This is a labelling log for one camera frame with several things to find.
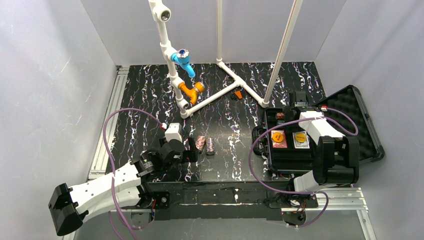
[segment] open black case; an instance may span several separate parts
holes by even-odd
[[[356,123],[359,131],[356,137],[359,140],[360,164],[379,161],[384,157],[383,146],[380,143],[370,114],[358,88],[349,85],[321,102],[314,104],[316,107],[322,105],[344,112]],[[267,108],[263,113],[263,125],[256,126],[253,129],[253,141],[267,129],[275,127],[278,124],[276,114],[282,112],[282,108]],[[351,132],[355,131],[352,124],[342,115],[327,111],[325,112],[325,116],[333,118],[347,130]],[[331,122],[329,123],[336,130],[342,132],[336,125]],[[294,139],[291,133],[286,135],[287,148],[273,148],[271,137],[271,133],[269,133],[254,146],[255,154],[265,155],[267,157],[268,167],[271,172],[279,174],[305,174],[312,170],[317,146],[310,137],[309,149],[294,148]]]

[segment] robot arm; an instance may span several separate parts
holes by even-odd
[[[326,119],[326,108],[309,106],[304,92],[290,93],[290,106],[284,109],[286,121],[316,118],[299,122],[316,144],[312,170],[293,181],[296,192],[316,192],[340,184],[354,184],[359,178],[359,141],[354,136],[345,136],[334,129]]]
[[[120,207],[150,201],[150,180],[175,164],[197,162],[198,152],[193,138],[188,139],[189,149],[186,150],[181,132],[179,123],[171,123],[165,132],[165,138],[159,140],[159,150],[150,149],[140,157],[134,157],[131,162],[117,169],[115,176],[109,173],[83,184],[68,187],[63,183],[57,186],[48,204],[56,234],[64,236],[72,233],[89,219],[114,210],[116,206],[111,189],[113,178]]]

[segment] white wall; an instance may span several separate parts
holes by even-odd
[[[81,0],[116,65],[165,64],[148,0]],[[314,61],[346,0],[304,0],[285,61]],[[193,63],[215,63],[215,0],[163,0],[176,49]],[[293,0],[224,0],[223,59],[274,62]]]
[[[79,0],[3,0],[0,66],[0,239],[58,239],[48,202],[87,179],[115,65]]]
[[[327,95],[360,89],[386,151],[358,183],[377,238],[422,239],[424,1],[347,0],[315,63]]]

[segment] connector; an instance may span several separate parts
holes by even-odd
[[[188,89],[184,82],[180,83],[178,88],[182,90],[189,98],[191,104],[196,104],[198,100],[198,94],[205,90],[205,86],[201,82],[196,82],[192,89]]]

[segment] cable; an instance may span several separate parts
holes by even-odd
[[[297,207],[296,211],[294,211],[294,213],[298,213],[298,211],[301,209],[302,204],[299,203],[299,206]]]
[[[114,156],[112,155],[112,153],[111,153],[111,150],[109,149],[109,146],[108,146],[108,140],[106,139],[106,128],[107,128],[107,126],[108,126],[108,122],[109,122],[109,120],[114,116],[114,115],[116,115],[116,114],[118,114],[118,113],[120,113],[120,112],[124,112],[124,111],[136,111],[136,112],[139,112],[139,113],[142,113],[142,114],[145,114],[145,115],[147,115],[147,116],[149,116],[150,118],[152,118],[153,120],[155,120],[160,126],[161,126],[161,128],[162,129],[164,129],[162,126],[163,126],[163,124],[162,124],[162,122],[161,121],[159,121],[156,117],[154,117],[152,114],[150,114],[150,113],[148,113],[148,112],[146,112],[146,111],[143,111],[143,110],[141,110],[141,109],[137,109],[137,108],[132,108],[132,107],[129,107],[129,108],[122,108],[122,109],[118,109],[118,110],[116,110],[116,111],[114,111],[114,112],[112,112],[107,118],[106,118],[106,120],[104,121],[104,124],[103,124],[103,143],[104,143],[104,146],[106,147],[106,151],[107,151],[107,154],[109,155],[109,160],[110,160],[110,165],[111,165],[111,167],[112,167],[112,173],[113,173],[113,176],[115,176],[115,170],[116,170],[116,168],[115,168],[115,158],[114,158]],[[129,232],[131,233],[131,235],[132,235],[132,237],[135,239],[135,240],[137,240],[137,236],[136,236],[136,233],[133,231],[133,227],[130,225],[130,223],[128,223],[128,221],[127,221],[127,219],[125,218],[125,216],[124,216],[124,214],[122,213],[122,210],[121,210],[121,208],[119,207],[119,204],[118,204],[118,200],[117,200],[117,196],[116,196],[116,191],[115,191],[115,178],[114,177],[112,177],[112,187],[111,187],[111,191],[112,191],[112,199],[113,199],[113,203],[115,204],[115,207],[116,207],[116,212],[118,213],[118,216],[121,218],[121,220],[123,221],[123,223],[125,224],[125,226],[128,228],[128,230],[129,230]],[[112,228],[113,228],[113,231],[116,233],[116,235],[120,238],[120,239],[123,239],[123,238],[121,238],[122,236],[116,231],[116,228],[115,228],[115,226],[114,226],[114,224],[112,223],[112,218],[111,218],[111,214],[109,214],[109,221],[110,221],[110,225],[112,226]]]
[[[154,200],[153,206],[151,206],[151,209],[153,210],[155,208],[155,206],[156,206],[156,199]]]
[[[115,234],[118,236],[118,238],[120,239],[120,240],[125,240],[120,234],[119,234],[119,232],[118,232],[118,230],[115,228],[115,225],[114,225],[114,223],[112,222],[112,214],[111,214],[111,211],[108,211],[107,212],[107,215],[109,216],[109,222],[110,222],[110,226],[112,226],[112,229],[113,229],[113,231],[115,232]]]
[[[353,126],[355,127],[356,131],[355,133],[349,132],[347,131],[344,127],[342,127],[340,125],[340,123],[338,123],[337,121],[335,121],[334,119],[330,118],[330,117],[323,117],[322,119],[327,119],[328,121],[334,123],[336,126],[338,126],[340,129],[342,129],[343,131],[345,131],[346,133],[352,135],[352,136],[356,136],[358,135],[358,127],[356,126],[356,124],[351,121],[351,123],[353,123]],[[289,121],[289,122],[285,122],[283,124],[279,124],[277,126],[274,126],[268,130],[266,130],[264,133],[262,133],[251,145],[250,147],[250,151],[249,151],[249,156],[248,156],[248,163],[249,163],[249,169],[250,172],[252,173],[253,177],[265,188],[277,192],[277,193],[281,193],[281,194],[301,194],[301,195],[311,195],[311,194],[323,194],[325,196],[325,205],[322,208],[322,210],[318,213],[318,215],[312,219],[311,221],[297,226],[297,227],[306,227],[310,224],[312,224],[313,222],[315,222],[319,217],[321,217],[321,215],[324,213],[324,211],[327,209],[327,206],[329,205],[329,196],[327,195],[326,192],[324,191],[317,191],[317,192],[312,192],[312,191],[284,191],[284,190],[280,190],[280,189],[276,189],[272,186],[267,185],[266,183],[264,183],[261,179],[259,179],[259,177],[256,175],[256,173],[253,171],[253,167],[252,167],[252,153],[253,153],[253,148],[256,146],[256,144],[258,144],[259,140],[261,140],[263,137],[265,137],[268,133],[270,133],[272,130],[278,129],[278,128],[282,128],[288,125],[292,125],[292,124],[298,124],[300,122],[305,122],[305,121],[313,121],[316,120],[314,117],[308,117],[308,118],[303,118],[303,119],[298,119],[298,120],[294,120],[294,121]]]
[[[302,208],[302,211],[300,211],[300,212],[303,213],[305,211],[305,209],[306,209],[306,201],[303,201],[303,208]]]
[[[327,110],[330,110],[332,112],[338,113],[340,115],[342,115],[343,117],[345,117],[347,120],[349,120],[349,122],[353,125],[353,127],[355,128],[355,133],[351,133],[350,131],[346,130],[344,127],[342,127],[341,125],[337,125],[337,127],[339,127],[341,130],[343,130],[344,132],[348,133],[349,135],[352,136],[356,136],[358,135],[359,131],[358,131],[358,126],[354,123],[354,121],[352,120],[352,118],[350,118],[346,113],[339,111],[337,109],[331,108],[331,107],[327,107]]]

